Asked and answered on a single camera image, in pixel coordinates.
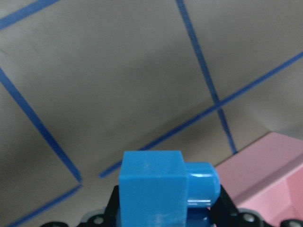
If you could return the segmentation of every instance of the blue tape line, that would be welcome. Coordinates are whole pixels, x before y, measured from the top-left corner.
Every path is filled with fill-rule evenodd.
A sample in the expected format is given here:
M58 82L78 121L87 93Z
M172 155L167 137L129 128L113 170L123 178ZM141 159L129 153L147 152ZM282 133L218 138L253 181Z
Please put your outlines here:
M44 206L36 209L35 211L31 212L30 214L18 219L17 221L9 224L7 227L17 227L20 226L22 224L24 224L25 222L29 221L30 219L36 217L37 215L47 211L48 209L50 209L52 206L64 201L65 199L69 198L70 196L72 196L73 194L75 194L80 188L82 187L82 185L78 185L75 188L69 190L68 192L66 192L65 194L59 196L58 198L50 201L49 203L45 204Z
M59 0L38 0L0 19L0 30L58 2Z
M20 94L20 92L16 89L10 79L5 75L3 70L0 68L0 82L6 88L6 90L10 93L13 99L17 102L23 112L28 116L30 121L34 124L34 126L38 129L40 134L49 144L49 146L53 149L56 155L61 159L61 161L66 165L66 167L70 170L73 176L77 179L79 183L81 183L81 175L76 166L71 162L71 160L67 157L65 152L53 138L48 129L43 125L42 121L39 119L34 110L30 107L24 97Z
M176 0L176 3L178 5L179 11L180 11L181 16L183 18L185 27L187 29L188 36L189 36L190 41L192 43L192 46L194 48L196 57L198 59L199 65L200 65L200 69L201 69L201 71L204 75L204 78L205 78L206 84L208 86L208 89L210 91L210 94L212 96L213 102L215 104L217 104L217 103L220 102L220 100L219 100L218 94L216 92L216 89L214 87L214 83L213 83L212 77L210 75L209 69L207 67L205 57L202 53L201 46L198 42L198 38L196 36L194 27L193 27L193 25L191 23L191 20L189 18L186 6L185 6L183 0ZM236 149L235 143L234 143L233 138L232 138L232 133L231 133L229 127L228 127L228 123L227 123L224 111L222 109L219 109L218 110L218 115L219 115L219 118L220 118L220 121L221 121L221 125L224 129L224 132L225 132L226 136L227 136L227 140L228 140L228 143L231 147L232 153L236 154L237 149Z
M246 92L250 91L251 89L253 89L257 85L261 84L262 82L270 79L271 77L273 77L277 73L281 72L282 70L286 69L288 66L294 64L295 62L297 62L298 60L300 60L302 58L303 58L303 52L301 52L298 55L292 57L291 59L285 61L283 64L281 64L278 67L274 68L273 70L269 71L268 73L261 76L257 80L249 83L245 87L241 88L240 90L236 91L235 93L233 93L230 96L226 97L225 99L221 100L217 104L215 104L215 105L211 106L210 108L202 111L201 113L199 113L196 116L190 118L186 122L181 123L176 128L174 128L174 129L170 130L169 132L161 135L160 137L156 138L155 140L153 140L152 142L148 143L147 145L145 145L144 147L142 147L138 150L149 150L149 149L159 145L163 141L165 141L165 140L169 139L170 137L176 135L178 132L186 129L187 127L194 124L195 122L197 122L197 121L205 118L206 116L212 114L214 111L217 111L217 110L221 109L222 107L224 107L225 105L227 105L231 101L235 100L236 98L238 98L241 95L245 94ZM117 170L121 166L121 164L122 164L122 160L120 160L119 162L113 164L111 167L104 170L102 173L100 173L99 177L100 178L105 178L106 176L108 176L109 174L111 174L112 172Z

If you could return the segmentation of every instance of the blue plastic block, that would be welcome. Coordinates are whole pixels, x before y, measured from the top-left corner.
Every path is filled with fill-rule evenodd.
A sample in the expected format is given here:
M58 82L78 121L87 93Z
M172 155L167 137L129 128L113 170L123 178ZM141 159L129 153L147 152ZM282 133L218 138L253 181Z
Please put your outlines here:
M211 207L220 195L220 181L216 169L208 162L186 162L188 172L187 206Z
M122 227L185 227L188 208L209 207L220 194L215 169L185 164L180 151L125 152L119 184Z
M119 178L122 227L184 227L187 183L180 151L125 152Z

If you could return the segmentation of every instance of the pink surface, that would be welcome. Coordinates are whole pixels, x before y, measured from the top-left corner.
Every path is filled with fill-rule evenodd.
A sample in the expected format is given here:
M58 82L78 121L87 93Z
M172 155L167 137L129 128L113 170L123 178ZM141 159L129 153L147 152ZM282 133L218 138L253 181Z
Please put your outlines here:
M303 141L269 133L216 169L238 207L278 226L283 219L303 218L302 163Z

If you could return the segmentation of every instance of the blue painter's tape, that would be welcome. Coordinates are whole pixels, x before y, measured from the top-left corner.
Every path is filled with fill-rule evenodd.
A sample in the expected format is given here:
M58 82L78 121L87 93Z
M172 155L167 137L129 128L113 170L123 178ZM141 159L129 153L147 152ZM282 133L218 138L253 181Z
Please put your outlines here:
M69 198L70 196L72 196L73 194L75 194L80 188L82 187L82 185L78 185L75 188L69 190L68 192L66 192L65 194L61 195L60 197L50 201L49 203L45 204L44 206L36 209L35 211L31 212L30 214L18 219L17 221L9 224L7 227L17 227L20 226L22 224L24 224L25 222L29 221L30 219L36 217L37 215L47 211L48 209L50 209L52 206L64 201L65 199Z
M214 87L214 83L213 83L212 77L210 75L209 69L207 67L206 60L205 60L205 57L203 55L201 46L200 46L200 44L198 42L198 39L197 39L195 30L194 30L194 27L193 27L193 25L191 23L191 20L189 18L186 6L185 6L183 0L176 0L176 2L177 2L177 5L178 5L178 8L179 8L179 11L181 13L181 16L183 18L185 27L187 29L188 36L189 36L190 41L192 43L192 46L194 48L196 57L198 59L198 62L199 62L199 65L200 65L200 69L201 69L201 71L202 71L202 73L204 75L206 84L207 84L208 89L210 91L210 94L212 96L213 102L215 104L217 104L217 103L220 102L220 100L219 100L218 94L216 92L216 89ZM236 154L237 153L237 149L236 149L235 143L234 143L233 138L232 138L232 133L231 133L229 127L228 127L228 123L227 123L224 111L222 109L218 110L218 116L220 118L221 125L222 125L222 127L224 129L224 132L225 132L225 134L227 136L227 140L228 140L228 143L229 143L229 145L231 147L232 153Z
M58 2L59 0L38 0L0 19L0 30Z
M230 96L226 97L225 99L221 100L217 104L215 104L215 105L209 107L208 109L202 111L201 113L199 113L196 116L190 118L186 122L183 122L182 124L178 125L174 129L172 129L169 132L159 136L158 138L156 138L155 140L153 140L152 142L148 143L147 145L145 145L144 147L142 147L138 150L149 150L149 149L159 145L163 141L166 141L170 137L176 135L177 133L186 129L187 127L194 124L195 122L197 122L197 121L205 118L206 116L212 114L214 111L218 111L219 109L221 109L222 107L224 107L225 105L227 105L228 103L233 101L234 99L240 97L241 95L243 95L246 92L250 91L251 89L255 88L259 84L261 84L261 83L265 82L266 80L270 79L271 77L273 77L277 73L283 71L284 69L286 69L290 65L296 63L298 60L300 60L302 58L303 58L303 52L301 52L298 55L292 57L291 59L285 61L283 64L279 65L278 67L276 67L273 70L269 71L268 73L264 74L263 76L261 76L257 80L249 83L245 87L241 88L240 90L236 91L235 93L233 93ZM122 163L122 161L120 160L119 162L113 164L111 167L107 168L102 173L100 173L99 177L100 178L105 178L106 176L108 176L109 174L111 174L112 172L117 170L121 166L121 163Z
M38 129L40 134L49 144L49 146L53 149L56 155L61 159L61 161L66 165L66 167L70 170L73 176L77 179L79 183L81 183L81 175L76 166L71 162L71 160L67 157L65 152L59 146L57 141L53 138L48 129L44 126L42 121L39 119L34 110L30 107L21 93L17 90L17 88L13 85L10 79L5 75L2 69L0 69L0 82L9 92L9 94L13 97L13 99L17 102L23 112L28 116L30 121L34 124L34 126Z

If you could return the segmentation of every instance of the pink box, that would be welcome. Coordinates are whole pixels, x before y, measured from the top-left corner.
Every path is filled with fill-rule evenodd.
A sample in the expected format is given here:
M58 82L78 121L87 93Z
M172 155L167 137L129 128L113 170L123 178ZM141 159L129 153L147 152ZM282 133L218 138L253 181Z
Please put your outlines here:
M271 132L216 169L238 208L274 226L303 219L303 141Z

